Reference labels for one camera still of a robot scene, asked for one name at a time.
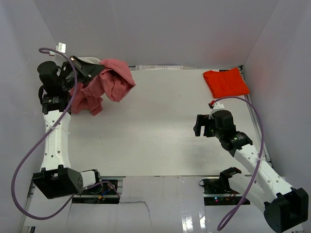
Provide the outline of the pink t shirt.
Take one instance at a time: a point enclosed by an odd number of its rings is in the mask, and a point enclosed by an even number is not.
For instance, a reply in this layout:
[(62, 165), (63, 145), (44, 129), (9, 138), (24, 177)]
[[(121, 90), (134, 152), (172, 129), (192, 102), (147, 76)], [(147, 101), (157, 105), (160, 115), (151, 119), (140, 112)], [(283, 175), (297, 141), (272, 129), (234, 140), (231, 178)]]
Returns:
[(78, 114), (88, 110), (93, 116), (103, 110), (102, 95), (111, 101), (121, 101), (136, 85), (128, 64), (117, 59), (100, 61), (102, 70), (88, 85), (79, 83), (77, 92), (71, 104), (71, 112)]

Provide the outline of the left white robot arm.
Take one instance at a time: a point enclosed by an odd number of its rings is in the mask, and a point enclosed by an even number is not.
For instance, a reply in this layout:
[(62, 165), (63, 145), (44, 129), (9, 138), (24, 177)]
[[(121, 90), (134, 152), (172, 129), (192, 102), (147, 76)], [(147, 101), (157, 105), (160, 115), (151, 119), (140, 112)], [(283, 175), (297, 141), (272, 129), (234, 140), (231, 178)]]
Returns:
[(40, 172), (33, 174), (36, 187), (48, 199), (77, 195), (88, 189), (97, 194), (103, 182), (96, 169), (76, 171), (71, 168), (68, 153), (71, 109), (70, 90), (77, 84), (89, 84), (104, 66), (87, 58), (70, 57), (72, 64), (58, 66), (46, 61), (37, 67), (42, 82), (40, 102), (46, 133), (44, 158)]

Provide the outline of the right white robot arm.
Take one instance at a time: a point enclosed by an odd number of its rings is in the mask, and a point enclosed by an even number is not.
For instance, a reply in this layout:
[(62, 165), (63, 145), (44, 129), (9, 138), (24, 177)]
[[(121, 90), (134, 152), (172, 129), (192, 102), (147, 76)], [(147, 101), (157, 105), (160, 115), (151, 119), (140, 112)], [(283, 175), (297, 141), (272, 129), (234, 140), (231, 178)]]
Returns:
[(236, 130), (228, 110), (217, 110), (211, 115), (198, 115), (193, 127), (195, 136), (216, 137), (224, 150), (241, 163), (254, 179), (249, 181), (235, 167), (221, 172), (219, 187), (224, 193), (248, 190), (246, 199), (264, 215), (270, 228), (282, 233), (308, 220), (309, 195), (303, 188), (294, 188), (259, 157), (251, 139)]

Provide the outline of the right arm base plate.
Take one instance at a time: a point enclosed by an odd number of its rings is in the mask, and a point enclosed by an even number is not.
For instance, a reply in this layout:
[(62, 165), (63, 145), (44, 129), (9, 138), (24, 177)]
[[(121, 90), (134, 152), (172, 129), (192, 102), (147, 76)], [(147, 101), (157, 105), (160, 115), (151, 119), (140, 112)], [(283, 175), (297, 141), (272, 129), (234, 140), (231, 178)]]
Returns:
[(199, 186), (204, 190), (205, 206), (237, 205), (242, 198), (242, 194), (232, 190), (228, 180), (241, 173), (236, 167), (230, 167), (223, 170), (218, 177), (202, 179)]

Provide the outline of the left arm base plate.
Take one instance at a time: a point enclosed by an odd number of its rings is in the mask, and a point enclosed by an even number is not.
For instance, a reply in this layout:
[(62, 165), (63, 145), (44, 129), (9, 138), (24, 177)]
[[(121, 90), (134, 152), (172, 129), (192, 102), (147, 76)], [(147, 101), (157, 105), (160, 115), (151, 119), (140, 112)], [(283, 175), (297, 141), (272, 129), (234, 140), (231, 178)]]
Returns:
[(80, 195), (72, 199), (74, 204), (119, 204), (123, 181), (120, 179), (102, 179), (110, 182), (96, 186), (92, 190), (84, 190)]

